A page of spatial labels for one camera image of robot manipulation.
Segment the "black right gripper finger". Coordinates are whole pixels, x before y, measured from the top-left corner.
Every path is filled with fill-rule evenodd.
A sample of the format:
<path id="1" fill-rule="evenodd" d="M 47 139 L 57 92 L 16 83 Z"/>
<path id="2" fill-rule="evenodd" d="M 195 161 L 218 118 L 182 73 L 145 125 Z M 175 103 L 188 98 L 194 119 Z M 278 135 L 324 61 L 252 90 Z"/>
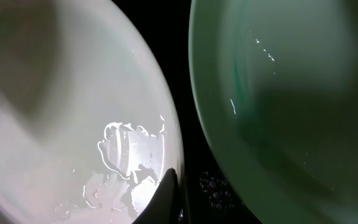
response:
<path id="1" fill-rule="evenodd" d="M 177 224 L 179 217 L 179 184 L 175 169 L 169 168 L 151 201 L 133 224 Z"/>

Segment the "white plate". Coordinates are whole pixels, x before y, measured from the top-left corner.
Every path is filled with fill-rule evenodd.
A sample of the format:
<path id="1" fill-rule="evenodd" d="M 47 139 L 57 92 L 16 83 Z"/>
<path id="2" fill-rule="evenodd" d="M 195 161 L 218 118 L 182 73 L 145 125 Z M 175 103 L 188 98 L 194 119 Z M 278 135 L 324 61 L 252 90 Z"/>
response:
<path id="1" fill-rule="evenodd" d="M 0 223 L 133 223 L 183 145 L 163 73 L 108 0 L 0 0 Z"/>

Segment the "green plate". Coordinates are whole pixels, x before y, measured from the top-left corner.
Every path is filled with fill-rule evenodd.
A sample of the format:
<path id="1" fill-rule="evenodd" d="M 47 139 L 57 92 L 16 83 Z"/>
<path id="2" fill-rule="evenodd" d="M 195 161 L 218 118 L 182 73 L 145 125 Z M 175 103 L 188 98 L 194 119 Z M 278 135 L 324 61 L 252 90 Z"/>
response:
<path id="1" fill-rule="evenodd" d="M 191 3 L 193 95 L 262 223 L 358 223 L 358 0 Z"/>

